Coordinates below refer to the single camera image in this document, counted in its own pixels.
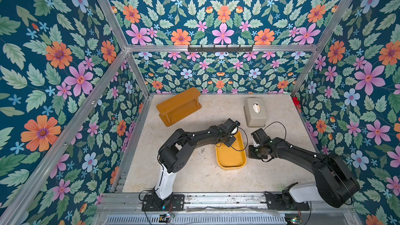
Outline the yellow plastic storage box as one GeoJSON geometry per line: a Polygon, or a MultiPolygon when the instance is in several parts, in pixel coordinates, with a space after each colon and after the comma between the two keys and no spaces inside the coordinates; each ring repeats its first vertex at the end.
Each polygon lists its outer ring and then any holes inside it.
{"type": "Polygon", "coordinates": [[[217,164],[224,170],[241,169],[247,163],[245,144],[240,131],[235,138],[236,141],[230,148],[221,143],[216,145],[217,164]]]}

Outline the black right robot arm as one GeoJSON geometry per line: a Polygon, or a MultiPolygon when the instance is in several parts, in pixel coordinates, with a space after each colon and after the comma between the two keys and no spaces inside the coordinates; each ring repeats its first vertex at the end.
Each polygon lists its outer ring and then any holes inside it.
{"type": "Polygon", "coordinates": [[[339,208],[351,201],[360,190],[356,177],[340,156],[311,152],[281,138],[261,140],[256,146],[250,145],[249,158],[283,159],[313,174],[313,184],[294,185],[289,188],[289,195],[298,203],[324,201],[334,208],[339,208]]]}

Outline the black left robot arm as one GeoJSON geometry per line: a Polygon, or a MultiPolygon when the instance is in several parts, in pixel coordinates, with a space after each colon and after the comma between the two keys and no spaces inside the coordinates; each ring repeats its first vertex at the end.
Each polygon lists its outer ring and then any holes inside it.
{"type": "Polygon", "coordinates": [[[195,149],[216,144],[231,147],[236,141],[234,136],[239,127],[238,121],[228,119],[223,124],[197,132],[177,129],[158,150],[160,175],[158,184],[154,188],[157,198],[161,201],[170,198],[176,174],[187,164],[195,149]]]}

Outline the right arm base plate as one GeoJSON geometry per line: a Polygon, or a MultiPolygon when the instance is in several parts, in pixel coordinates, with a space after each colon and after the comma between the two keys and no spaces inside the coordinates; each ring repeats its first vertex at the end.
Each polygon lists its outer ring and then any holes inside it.
{"type": "Polygon", "coordinates": [[[268,209],[279,211],[310,211],[309,204],[306,202],[297,203],[290,194],[264,192],[268,209]]]}

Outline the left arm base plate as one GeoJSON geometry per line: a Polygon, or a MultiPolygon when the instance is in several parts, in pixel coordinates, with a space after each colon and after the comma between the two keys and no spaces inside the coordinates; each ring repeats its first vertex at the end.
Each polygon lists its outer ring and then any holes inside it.
{"type": "Polygon", "coordinates": [[[142,211],[182,211],[184,210],[185,195],[172,194],[165,200],[155,193],[148,193],[142,201],[142,211]]]}

